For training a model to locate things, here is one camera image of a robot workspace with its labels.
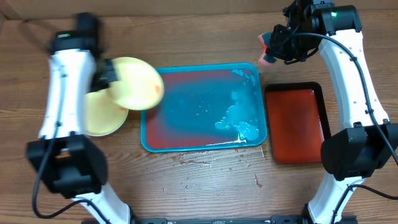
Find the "white arm segment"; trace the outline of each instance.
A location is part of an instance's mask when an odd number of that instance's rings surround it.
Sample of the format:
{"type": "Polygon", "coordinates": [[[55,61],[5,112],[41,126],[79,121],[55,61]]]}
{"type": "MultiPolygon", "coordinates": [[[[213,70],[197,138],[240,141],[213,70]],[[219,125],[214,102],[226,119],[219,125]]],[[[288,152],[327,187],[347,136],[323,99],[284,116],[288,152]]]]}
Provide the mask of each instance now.
{"type": "MultiPolygon", "coordinates": [[[[77,195],[72,200],[76,201],[79,199],[91,200],[109,220],[110,223],[114,224],[130,224],[130,208],[128,205],[123,203],[116,195],[109,183],[102,186],[101,193],[94,194],[81,194],[77,195]]],[[[87,203],[81,203],[97,220],[98,223],[105,223],[93,207],[87,206],[87,203]]]]}
{"type": "MultiPolygon", "coordinates": [[[[340,30],[331,38],[342,43],[358,58],[368,87],[374,117],[379,124],[383,124],[383,119],[388,119],[388,115],[383,110],[374,91],[365,61],[362,32],[357,33],[354,29],[340,30]]],[[[319,50],[329,69],[331,82],[335,89],[340,114],[340,130],[353,128],[355,122],[361,122],[362,126],[373,125],[370,116],[365,113],[368,108],[365,104],[366,101],[358,69],[354,62],[350,61],[348,54],[344,50],[341,50],[329,40],[322,40],[319,50]]]]}
{"type": "Polygon", "coordinates": [[[86,134],[84,102],[96,71],[93,56],[88,50],[61,50],[52,56],[49,64],[51,74],[49,96],[39,138],[42,136],[45,139],[53,138],[58,113],[61,113],[62,125],[58,128],[56,138],[67,137],[71,131],[76,134],[86,134]]]}
{"type": "MultiPolygon", "coordinates": [[[[308,203],[308,211],[312,222],[318,224],[330,224],[333,217],[333,211],[343,196],[344,191],[348,185],[351,184],[362,184],[365,181],[362,177],[350,177],[345,178],[343,181],[337,181],[332,174],[325,172],[323,180],[314,198],[308,203]]],[[[352,196],[354,191],[348,192],[348,195],[341,204],[335,223],[341,220],[341,213],[346,206],[349,198],[352,196]]]]}
{"type": "MultiPolygon", "coordinates": [[[[388,119],[388,116],[383,110],[373,88],[363,52],[362,32],[357,33],[354,29],[341,30],[337,31],[336,35],[331,36],[331,38],[341,42],[358,58],[358,62],[364,73],[374,116],[379,124],[383,124],[383,119],[388,119]]],[[[329,40],[322,40],[319,49],[329,69],[331,82],[335,89],[340,114],[340,130],[353,128],[355,122],[361,122],[363,126],[373,125],[369,115],[365,113],[368,108],[365,104],[366,101],[359,72],[354,62],[350,60],[350,57],[344,50],[341,50],[329,40]]],[[[365,179],[362,179],[362,177],[350,177],[345,178],[343,181],[337,181],[333,175],[326,172],[318,192],[308,204],[312,221],[319,224],[329,224],[333,216],[333,211],[347,186],[361,184],[364,181],[365,179]]],[[[341,213],[352,194],[353,191],[348,193],[338,210],[335,222],[341,220],[341,213]]]]}
{"type": "MultiPolygon", "coordinates": [[[[71,131],[86,134],[85,96],[96,71],[96,62],[90,51],[71,49],[56,52],[50,63],[50,88],[45,119],[39,137],[53,138],[55,122],[60,113],[61,126],[56,138],[67,137],[71,131]]],[[[130,224],[130,208],[120,201],[109,183],[102,186],[99,194],[77,195],[72,200],[92,200],[101,213],[113,223],[130,224]]],[[[92,207],[81,203],[99,223],[104,223],[92,207]]]]}

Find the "green light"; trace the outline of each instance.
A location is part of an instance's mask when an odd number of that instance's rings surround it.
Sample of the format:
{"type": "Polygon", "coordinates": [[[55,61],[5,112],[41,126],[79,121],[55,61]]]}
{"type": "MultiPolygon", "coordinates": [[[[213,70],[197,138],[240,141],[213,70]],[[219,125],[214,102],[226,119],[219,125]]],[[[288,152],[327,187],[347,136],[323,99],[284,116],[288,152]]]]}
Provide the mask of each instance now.
{"type": "Polygon", "coordinates": [[[60,35],[58,35],[58,38],[69,37],[69,36],[70,36],[70,34],[60,34],[60,35]]]}

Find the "wooden table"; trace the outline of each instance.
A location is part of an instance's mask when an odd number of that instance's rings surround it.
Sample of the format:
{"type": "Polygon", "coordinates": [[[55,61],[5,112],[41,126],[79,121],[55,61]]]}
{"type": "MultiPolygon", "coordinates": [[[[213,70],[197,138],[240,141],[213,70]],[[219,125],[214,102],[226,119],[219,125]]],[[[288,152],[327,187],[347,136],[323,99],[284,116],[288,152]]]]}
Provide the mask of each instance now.
{"type": "MultiPolygon", "coordinates": [[[[396,123],[398,11],[360,11],[360,15],[373,84],[391,121],[396,123]]],[[[258,67],[261,48],[257,35],[285,23],[281,13],[115,17],[104,21],[110,42],[105,57],[137,57],[155,67],[228,62],[251,62],[258,67]]],[[[60,29],[70,29],[73,21],[49,22],[60,29]]],[[[25,158],[25,144],[37,139],[42,125],[49,67],[46,55],[20,35],[18,25],[19,21],[5,22],[0,37],[0,222],[79,223],[91,218],[80,206],[56,220],[32,219],[36,173],[25,158]]],[[[272,68],[259,70],[264,86],[306,81],[321,84],[331,132],[338,132],[336,98],[319,55],[305,63],[286,66],[278,62],[272,68]]],[[[272,160],[269,139],[261,146],[246,149],[151,154],[141,146],[139,128],[139,113],[132,111],[116,134],[93,140],[106,154],[109,182],[114,190],[143,218],[299,214],[323,177],[321,164],[277,165],[272,160]]],[[[365,184],[398,195],[398,167],[390,160],[365,184]]],[[[69,202],[41,186],[42,213],[54,212],[69,202]]],[[[397,202],[359,189],[345,214],[357,215],[360,223],[396,223],[397,210],[397,202]]]]}

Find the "tray rim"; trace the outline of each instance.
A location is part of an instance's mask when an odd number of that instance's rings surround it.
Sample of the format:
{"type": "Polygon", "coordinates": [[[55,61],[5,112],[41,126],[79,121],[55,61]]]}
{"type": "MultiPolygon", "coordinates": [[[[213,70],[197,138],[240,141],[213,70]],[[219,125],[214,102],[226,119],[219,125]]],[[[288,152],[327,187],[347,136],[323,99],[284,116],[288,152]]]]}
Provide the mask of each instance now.
{"type": "MultiPolygon", "coordinates": [[[[297,82],[297,83],[275,83],[269,84],[264,88],[264,101],[266,101],[266,94],[269,91],[290,91],[290,90],[313,90],[315,93],[315,100],[317,101],[319,120],[322,126],[322,134],[324,141],[331,138],[330,125],[328,120],[328,115],[326,111],[325,100],[323,99],[322,87],[317,82],[297,82]]],[[[267,124],[269,124],[270,136],[271,136],[271,123],[269,122],[268,117],[268,104],[265,103],[266,111],[267,111],[267,124]]],[[[301,162],[301,163],[284,163],[279,162],[274,156],[274,147],[272,145],[272,136],[269,139],[269,144],[271,147],[272,159],[276,164],[311,164],[311,163],[319,163],[319,162],[301,162]]]]}
{"type": "Polygon", "coordinates": [[[169,73],[178,73],[178,72],[205,72],[205,71],[214,71],[214,70],[234,70],[234,69],[248,69],[252,71],[254,75],[254,79],[256,83],[256,90],[261,93],[258,102],[261,103],[260,106],[260,117],[264,118],[264,132],[265,135],[263,138],[260,138],[258,141],[247,144],[245,146],[237,146],[234,144],[228,145],[214,145],[214,146],[189,146],[189,147],[179,147],[179,148],[163,148],[163,149],[153,149],[146,143],[146,110],[141,111],[141,144],[145,150],[153,153],[162,153],[162,152],[187,152],[187,151],[202,151],[202,150],[215,150],[215,149],[232,149],[238,147],[254,147],[261,145],[268,136],[268,128],[266,121],[266,112],[264,105],[264,97],[262,94],[261,81],[259,76],[258,69],[251,63],[241,62],[241,63],[222,63],[222,64],[213,64],[213,65],[192,65],[192,66],[183,66],[183,67],[164,67],[164,68],[155,68],[160,75],[166,75],[169,73]]]}

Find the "blue tray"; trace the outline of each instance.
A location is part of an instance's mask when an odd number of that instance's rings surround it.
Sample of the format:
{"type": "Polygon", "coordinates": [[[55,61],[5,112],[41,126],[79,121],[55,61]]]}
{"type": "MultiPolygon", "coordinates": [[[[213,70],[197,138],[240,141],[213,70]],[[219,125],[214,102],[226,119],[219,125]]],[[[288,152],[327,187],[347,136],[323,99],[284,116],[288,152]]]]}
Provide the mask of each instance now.
{"type": "Polygon", "coordinates": [[[267,137],[257,68],[249,63],[157,68],[165,94],[141,112],[150,152],[258,146],[267,137]]]}

